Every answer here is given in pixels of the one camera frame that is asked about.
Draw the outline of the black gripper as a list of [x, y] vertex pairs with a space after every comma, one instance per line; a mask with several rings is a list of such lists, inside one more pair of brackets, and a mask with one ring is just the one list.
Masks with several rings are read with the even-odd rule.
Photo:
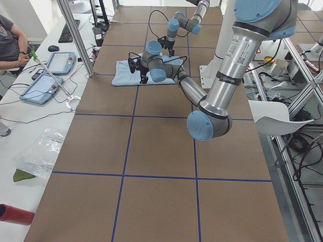
[[175, 44], [174, 41], [170, 41], [168, 40], [167, 36], [163, 36], [157, 39], [157, 41], [160, 43], [160, 45], [162, 46], [162, 48], [164, 49], [168, 49], [169, 51], [169, 57], [174, 56], [175, 54], [175, 50], [173, 49], [173, 46]]
[[149, 71], [149, 69], [147, 67], [144, 67], [143, 64], [141, 63], [141, 57], [129, 57], [128, 58], [128, 66], [130, 69], [130, 73], [135, 73], [135, 71], [139, 71], [140, 72], [140, 83], [141, 84], [146, 84], [148, 82], [148, 76], [147, 73]]

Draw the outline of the idle robot arm base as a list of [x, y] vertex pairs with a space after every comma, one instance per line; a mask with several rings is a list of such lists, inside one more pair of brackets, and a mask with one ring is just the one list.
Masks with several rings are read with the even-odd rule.
[[313, 70], [315, 70], [316, 73], [319, 73], [321, 71], [320, 60], [322, 58], [322, 36], [314, 44], [301, 44], [301, 45], [303, 48], [303, 52], [307, 54], [307, 58], [309, 60], [318, 62], [318, 68], [313, 66], [311, 62], [309, 62], [308, 60], [306, 60], [305, 63]]

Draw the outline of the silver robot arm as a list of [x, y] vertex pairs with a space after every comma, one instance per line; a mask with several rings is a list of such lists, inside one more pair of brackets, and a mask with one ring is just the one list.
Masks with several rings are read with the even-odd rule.
[[175, 44], [179, 28], [183, 28], [188, 33], [197, 35], [201, 29], [201, 21], [210, 6], [208, 0], [188, 0], [188, 2], [197, 6], [193, 17], [189, 19], [182, 11], [177, 11], [168, 21], [168, 30], [166, 36], [157, 39], [162, 48], [169, 51], [169, 57], [172, 57], [175, 54], [173, 46]]
[[220, 137], [229, 132], [232, 118], [227, 108], [243, 76], [265, 40], [290, 37], [296, 29], [297, 1], [232, 1], [227, 5], [225, 19], [227, 30], [233, 34], [228, 41], [221, 65], [211, 89], [205, 92], [179, 65], [164, 61], [163, 48], [172, 48], [177, 31], [183, 28], [199, 33], [201, 21], [209, 8], [209, 1], [194, 1], [197, 9], [191, 19], [176, 12], [168, 22], [165, 41], [150, 41], [141, 56], [130, 57], [130, 72], [140, 72], [141, 82], [155, 83], [173, 79], [187, 99], [197, 107], [187, 117], [190, 135], [201, 141]]

